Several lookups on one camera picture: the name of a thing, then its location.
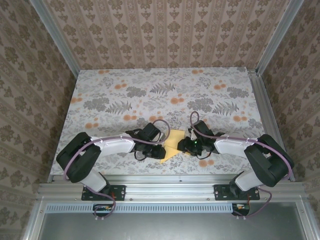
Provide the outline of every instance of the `gray floor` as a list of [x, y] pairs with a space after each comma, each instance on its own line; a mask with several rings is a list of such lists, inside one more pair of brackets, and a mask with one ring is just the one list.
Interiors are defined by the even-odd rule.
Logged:
[[272, 203], [246, 220], [230, 213], [46, 214], [40, 240], [305, 240], [295, 204]]

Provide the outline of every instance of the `patterned wallpaper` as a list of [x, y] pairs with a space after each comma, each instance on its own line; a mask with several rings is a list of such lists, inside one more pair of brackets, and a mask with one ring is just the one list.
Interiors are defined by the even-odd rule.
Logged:
[[320, 219], [320, 1], [305, 0], [263, 73], [297, 180]]
[[19, 239], [46, 182], [75, 79], [27, 0], [0, 1], [0, 239]]
[[44, 2], [81, 69], [252, 69], [289, 0]]

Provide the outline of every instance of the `floral table surface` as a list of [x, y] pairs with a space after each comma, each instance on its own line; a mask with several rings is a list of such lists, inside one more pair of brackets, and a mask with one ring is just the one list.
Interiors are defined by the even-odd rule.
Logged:
[[[264, 133], [245, 67], [82, 70], [56, 154], [80, 132], [114, 136], [156, 119], [187, 131], [194, 110], [213, 133], [245, 138]], [[166, 132], [162, 122], [156, 125]], [[94, 168], [106, 175], [205, 175], [236, 174], [250, 165], [229, 154], [199, 160], [179, 153], [160, 164], [157, 159], [137, 161], [133, 153], [118, 153], [100, 157]], [[63, 174], [56, 160], [51, 174]]]

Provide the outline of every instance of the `wall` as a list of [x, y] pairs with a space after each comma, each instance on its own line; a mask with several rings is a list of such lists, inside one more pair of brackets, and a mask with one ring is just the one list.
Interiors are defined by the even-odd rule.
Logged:
[[304, 1], [262, 77], [295, 176], [320, 218], [320, 1]]
[[0, 1], [0, 239], [18, 239], [46, 182], [75, 79], [27, 0]]
[[252, 69], [289, 0], [44, 2], [81, 69]]

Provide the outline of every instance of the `perforated metal strip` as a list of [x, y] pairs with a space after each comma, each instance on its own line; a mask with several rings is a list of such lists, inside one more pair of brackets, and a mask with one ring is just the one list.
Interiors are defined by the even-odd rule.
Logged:
[[[92, 213], [93, 203], [49, 203], [45, 213]], [[232, 213], [231, 203], [117, 203], [115, 213]]]

